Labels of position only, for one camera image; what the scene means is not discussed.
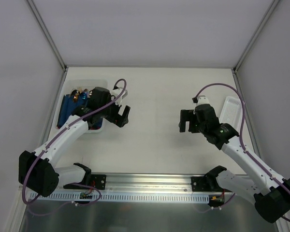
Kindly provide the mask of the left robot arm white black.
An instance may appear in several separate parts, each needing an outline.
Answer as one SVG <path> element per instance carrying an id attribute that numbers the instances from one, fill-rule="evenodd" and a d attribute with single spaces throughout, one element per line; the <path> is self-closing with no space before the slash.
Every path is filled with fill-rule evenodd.
<path id="1" fill-rule="evenodd" d="M 24 151 L 19 157 L 19 183 L 35 191 L 39 196 L 48 197 L 57 187 L 75 183 L 85 189 L 91 184 L 91 169 L 80 163 L 58 168 L 57 163 L 65 151 L 99 121 L 106 119 L 122 128 L 128 123 L 130 107 L 119 110 L 128 92 L 124 87 L 115 86 L 109 91 L 95 87 L 85 104 L 75 107 L 66 122 L 53 138 L 33 152 Z"/>

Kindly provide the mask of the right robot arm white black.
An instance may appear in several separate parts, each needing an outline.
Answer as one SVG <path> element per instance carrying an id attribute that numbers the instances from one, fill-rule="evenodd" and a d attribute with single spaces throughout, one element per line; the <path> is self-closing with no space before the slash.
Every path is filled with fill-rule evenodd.
<path id="1" fill-rule="evenodd" d="M 285 179 L 250 152 L 237 130 L 219 122 L 211 105 L 200 104 L 193 110 L 181 110 L 179 131 L 201 133 L 249 176 L 245 180 L 224 167 L 218 167 L 214 169 L 216 173 L 206 180 L 210 190 L 222 188 L 239 195 L 253 204 L 258 214 L 269 223 L 284 218 L 290 211 L 290 178 Z"/>

